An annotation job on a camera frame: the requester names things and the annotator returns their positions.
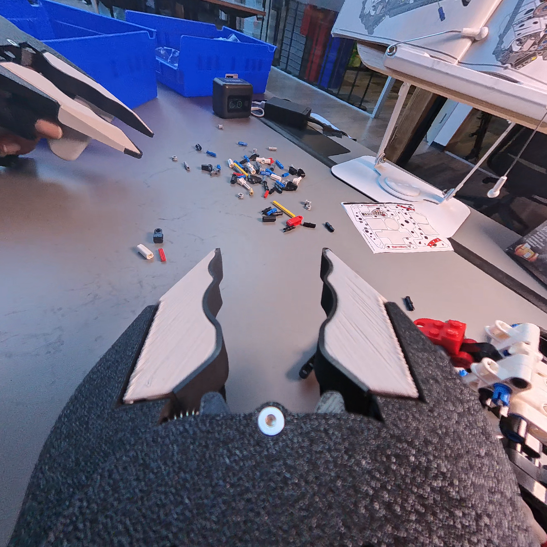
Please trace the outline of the grey desk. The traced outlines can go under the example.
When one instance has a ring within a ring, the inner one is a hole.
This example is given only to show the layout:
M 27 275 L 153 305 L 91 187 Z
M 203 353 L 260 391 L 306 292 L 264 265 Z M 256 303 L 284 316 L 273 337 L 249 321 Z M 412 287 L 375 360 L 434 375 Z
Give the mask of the grey desk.
M 366 197 L 331 168 L 257 119 L 223 130 L 206 99 L 163 86 L 136 109 L 153 138 L 124 128 L 143 151 L 134 159 L 93 141 L 76 161 L 41 143 L 22 169 L 1 171 L 1 546 L 9 545 L 39 454 L 62 409 L 91 368 L 148 305 L 220 248 L 229 358 L 228 405 L 249 413 L 277 402 L 311 412 L 315 377 L 299 378 L 314 352 L 322 250 L 330 248 L 412 318 L 457 319 L 478 340 L 496 319 L 546 328 L 546 313 L 455 252 L 373 254 L 342 202 Z M 311 168 L 316 229 L 277 224 L 190 225 L 180 166 L 171 155 L 232 138 L 276 147 L 280 161 Z M 163 244 L 154 244 L 161 228 Z M 136 250 L 154 252 L 146 260 Z M 167 257 L 161 263 L 158 249 Z

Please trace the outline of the black desk pad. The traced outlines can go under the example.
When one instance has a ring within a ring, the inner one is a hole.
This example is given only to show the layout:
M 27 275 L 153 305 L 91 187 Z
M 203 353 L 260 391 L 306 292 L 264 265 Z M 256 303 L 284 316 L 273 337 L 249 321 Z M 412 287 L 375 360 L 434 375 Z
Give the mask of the black desk pad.
M 259 120 L 329 168 L 338 163 L 332 159 L 333 157 L 351 153 L 336 139 L 325 136 L 313 128 L 301 130 L 277 124 L 266 118 Z

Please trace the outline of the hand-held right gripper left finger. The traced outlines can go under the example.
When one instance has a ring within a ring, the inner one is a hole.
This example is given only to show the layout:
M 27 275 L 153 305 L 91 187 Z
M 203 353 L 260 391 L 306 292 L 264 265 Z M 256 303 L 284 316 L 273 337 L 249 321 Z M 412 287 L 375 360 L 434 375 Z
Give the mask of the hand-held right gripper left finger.
M 124 404 L 166 400 L 163 411 L 229 410 L 229 362 L 217 321 L 222 278 L 217 248 L 159 299 L 127 379 Z

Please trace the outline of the person's left hand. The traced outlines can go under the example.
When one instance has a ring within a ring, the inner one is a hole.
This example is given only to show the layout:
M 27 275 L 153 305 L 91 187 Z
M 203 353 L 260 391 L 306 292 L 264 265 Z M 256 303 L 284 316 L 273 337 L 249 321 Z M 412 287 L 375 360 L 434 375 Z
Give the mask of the person's left hand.
M 59 140 L 63 135 L 60 126 L 44 119 L 38 119 L 34 129 L 35 137 L 30 140 L 1 129 L 1 158 L 28 154 L 41 139 Z

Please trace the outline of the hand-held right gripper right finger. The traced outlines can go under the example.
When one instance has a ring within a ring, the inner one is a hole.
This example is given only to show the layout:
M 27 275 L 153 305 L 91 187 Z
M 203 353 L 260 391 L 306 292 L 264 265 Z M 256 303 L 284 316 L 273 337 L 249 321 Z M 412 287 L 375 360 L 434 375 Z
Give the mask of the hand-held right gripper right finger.
M 388 314 L 387 300 L 332 250 L 321 255 L 317 342 L 321 394 L 334 392 L 346 411 L 376 411 L 376 396 L 419 400 L 419 389 Z

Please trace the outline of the toy truck set box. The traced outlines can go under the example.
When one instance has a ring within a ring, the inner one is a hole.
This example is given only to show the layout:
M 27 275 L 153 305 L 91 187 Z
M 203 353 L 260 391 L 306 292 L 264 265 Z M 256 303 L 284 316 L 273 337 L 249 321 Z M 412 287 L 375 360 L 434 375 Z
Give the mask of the toy truck set box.
M 505 252 L 546 285 L 546 221 L 510 245 Z

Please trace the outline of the sticker sheet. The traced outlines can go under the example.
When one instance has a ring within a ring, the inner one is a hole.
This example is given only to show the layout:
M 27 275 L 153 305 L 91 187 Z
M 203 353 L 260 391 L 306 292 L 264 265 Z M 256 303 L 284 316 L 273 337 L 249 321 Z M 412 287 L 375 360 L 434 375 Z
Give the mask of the sticker sheet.
M 453 250 L 412 205 L 342 202 L 341 206 L 374 254 Z

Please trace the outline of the white black toy truck model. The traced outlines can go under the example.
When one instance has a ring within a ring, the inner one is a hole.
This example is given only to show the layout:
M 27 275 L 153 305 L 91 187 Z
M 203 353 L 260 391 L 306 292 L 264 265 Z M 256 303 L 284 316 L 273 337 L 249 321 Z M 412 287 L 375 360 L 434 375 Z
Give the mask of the white black toy truck model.
M 420 318 L 414 324 L 478 394 L 524 501 L 546 528 L 546 330 L 496 321 L 485 327 L 486 341 L 475 341 L 459 321 Z

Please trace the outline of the pile of small toy pieces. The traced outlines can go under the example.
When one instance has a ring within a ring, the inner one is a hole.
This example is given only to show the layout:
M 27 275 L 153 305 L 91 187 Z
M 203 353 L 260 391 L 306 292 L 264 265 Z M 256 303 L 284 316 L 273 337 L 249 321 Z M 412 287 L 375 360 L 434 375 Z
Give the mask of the pile of small toy pieces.
M 210 226 L 214 232 L 233 231 L 228 225 L 254 227 L 251 222 L 277 224 L 283 232 L 303 226 L 316 229 L 311 216 L 311 168 L 280 161 L 276 147 L 254 147 L 232 138 L 196 143 L 170 156 L 180 166 L 184 190 L 181 205 L 190 225 Z

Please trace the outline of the blue plastic bin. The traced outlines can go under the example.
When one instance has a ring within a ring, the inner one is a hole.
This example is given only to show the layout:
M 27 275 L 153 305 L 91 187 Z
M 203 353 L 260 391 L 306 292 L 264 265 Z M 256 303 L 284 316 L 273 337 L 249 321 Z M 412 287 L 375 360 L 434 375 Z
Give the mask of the blue plastic bin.
M 212 94 L 213 80 L 226 73 L 265 91 L 276 46 L 241 32 L 200 23 L 127 10 L 127 23 L 155 31 L 155 73 L 158 82 L 185 97 Z
M 128 107 L 157 97 L 154 30 L 53 1 L 1 1 L 1 15 Z

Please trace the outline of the clear plastic bags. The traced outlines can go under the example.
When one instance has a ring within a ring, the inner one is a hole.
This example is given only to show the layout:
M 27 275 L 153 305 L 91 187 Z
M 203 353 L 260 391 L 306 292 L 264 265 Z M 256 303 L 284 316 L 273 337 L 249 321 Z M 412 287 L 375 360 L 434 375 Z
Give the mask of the clear plastic bags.
M 158 32 L 157 60 L 173 68 L 189 66 L 191 70 L 225 73 L 261 72 L 270 67 L 267 46 L 245 34 L 223 27 L 213 36 Z

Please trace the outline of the small black cube device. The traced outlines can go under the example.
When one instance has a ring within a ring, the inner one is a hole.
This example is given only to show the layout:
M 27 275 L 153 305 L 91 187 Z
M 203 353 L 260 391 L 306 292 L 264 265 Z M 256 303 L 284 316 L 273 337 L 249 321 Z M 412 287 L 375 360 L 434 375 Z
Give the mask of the small black cube device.
M 253 86 L 240 78 L 214 78 L 212 106 L 222 119 L 248 118 L 251 113 Z

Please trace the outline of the black power adapter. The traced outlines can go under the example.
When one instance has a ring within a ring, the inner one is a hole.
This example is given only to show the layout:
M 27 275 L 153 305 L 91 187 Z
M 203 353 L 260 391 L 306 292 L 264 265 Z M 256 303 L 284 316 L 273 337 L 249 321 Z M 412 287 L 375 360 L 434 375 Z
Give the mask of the black power adapter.
M 271 97 L 264 104 L 264 118 L 299 130 L 307 127 L 311 111 L 310 106 L 279 97 Z

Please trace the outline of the open building instruction booklet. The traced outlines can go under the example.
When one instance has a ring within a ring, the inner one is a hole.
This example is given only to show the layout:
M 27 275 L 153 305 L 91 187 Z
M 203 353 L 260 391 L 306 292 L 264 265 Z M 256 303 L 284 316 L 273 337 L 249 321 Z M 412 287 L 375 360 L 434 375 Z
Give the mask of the open building instruction booklet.
M 345 1 L 332 35 L 519 71 L 546 61 L 546 1 Z

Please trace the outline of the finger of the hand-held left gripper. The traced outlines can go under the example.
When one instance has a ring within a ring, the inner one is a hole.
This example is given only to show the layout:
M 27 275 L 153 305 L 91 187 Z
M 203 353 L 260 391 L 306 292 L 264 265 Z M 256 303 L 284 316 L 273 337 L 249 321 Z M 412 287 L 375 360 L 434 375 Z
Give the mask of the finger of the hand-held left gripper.
M 140 133 L 148 137 L 154 136 L 152 130 L 133 110 L 86 73 L 51 52 L 35 53 L 34 69 L 63 93 L 81 97 Z
M 113 126 L 88 106 L 70 98 L 42 74 L 12 62 L 1 63 L 1 69 L 11 80 L 19 79 L 58 103 L 58 122 L 61 125 L 127 155 L 138 159 L 142 157 L 140 149 L 120 128 Z

